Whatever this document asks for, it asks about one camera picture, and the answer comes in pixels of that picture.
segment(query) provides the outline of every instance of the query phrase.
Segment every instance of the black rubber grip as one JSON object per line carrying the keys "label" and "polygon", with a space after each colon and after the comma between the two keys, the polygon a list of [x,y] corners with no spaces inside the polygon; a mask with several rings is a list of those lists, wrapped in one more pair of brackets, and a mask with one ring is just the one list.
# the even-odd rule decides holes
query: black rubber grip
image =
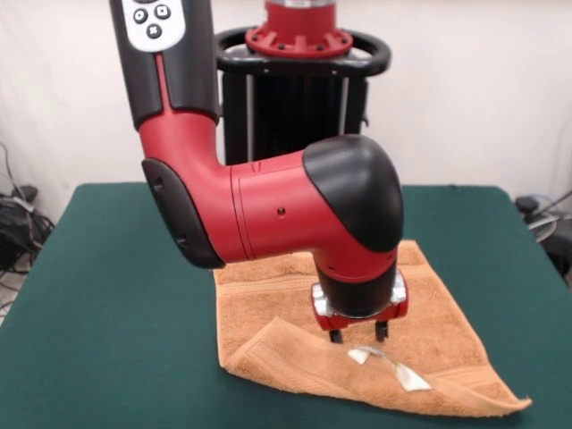
{"label": "black rubber grip", "polygon": [[133,125],[138,130],[143,121],[163,111],[156,61],[153,54],[135,49],[129,41],[122,1],[110,0],[110,5]]}
{"label": "black rubber grip", "polygon": [[177,173],[156,159],[143,161],[143,172],[181,253],[200,268],[223,268],[224,262],[216,254],[195,203]]}
{"label": "black rubber grip", "polygon": [[187,31],[163,52],[171,107],[207,114],[218,122],[215,34],[209,0],[182,0]]}
{"label": "black rubber grip", "polygon": [[308,177],[359,243],[374,252],[400,244],[400,180],[377,143],[360,135],[332,137],[308,146],[303,159]]}

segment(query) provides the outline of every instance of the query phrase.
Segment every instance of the screw hole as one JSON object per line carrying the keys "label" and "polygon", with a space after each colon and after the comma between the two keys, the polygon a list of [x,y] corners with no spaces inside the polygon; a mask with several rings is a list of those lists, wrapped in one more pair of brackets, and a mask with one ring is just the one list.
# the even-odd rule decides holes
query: screw hole
{"label": "screw hole", "polygon": [[154,190],[155,192],[161,192],[161,191],[164,190],[163,179],[161,179],[161,178],[159,177],[157,180],[155,180],[155,181],[153,182],[153,190]]}

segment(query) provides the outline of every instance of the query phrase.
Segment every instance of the table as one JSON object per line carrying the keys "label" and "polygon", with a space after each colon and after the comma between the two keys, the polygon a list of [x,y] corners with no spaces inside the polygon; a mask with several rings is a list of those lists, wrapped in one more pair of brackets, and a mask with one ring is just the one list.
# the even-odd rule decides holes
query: table
{"label": "table", "polygon": [[572,298],[495,188],[405,187],[419,242],[494,367],[534,405],[411,416],[293,395],[216,359],[211,274],[179,255],[141,183],[79,187],[0,328],[0,427],[571,427]]}

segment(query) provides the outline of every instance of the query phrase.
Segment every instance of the button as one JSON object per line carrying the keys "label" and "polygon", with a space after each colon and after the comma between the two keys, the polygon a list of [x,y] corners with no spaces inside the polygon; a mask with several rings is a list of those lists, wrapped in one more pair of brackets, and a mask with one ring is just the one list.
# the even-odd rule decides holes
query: button
{"label": "button", "polygon": [[160,38],[163,30],[157,24],[151,24],[147,27],[147,35],[150,38]]}
{"label": "button", "polygon": [[160,4],[155,8],[155,16],[160,20],[166,20],[171,16],[171,9],[169,9],[169,6]]}
{"label": "button", "polygon": [[145,9],[138,9],[133,14],[133,19],[135,20],[135,22],[137,24],[142,24],[143,22],[145,22],[147,20],[148,17],[149,17],[149,14],[147,13],[147,11]]}

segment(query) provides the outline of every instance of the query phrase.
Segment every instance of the black joint cap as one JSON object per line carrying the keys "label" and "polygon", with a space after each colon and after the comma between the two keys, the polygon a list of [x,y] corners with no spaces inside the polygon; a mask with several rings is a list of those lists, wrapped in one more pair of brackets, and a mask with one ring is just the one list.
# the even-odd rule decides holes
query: black joint cap
{"label": "black joint cap", "polygon": [[373,140],[339,136],[304,151],[304,168],[346,229],[374,252],[403,238],[401,185],[391,159]]}

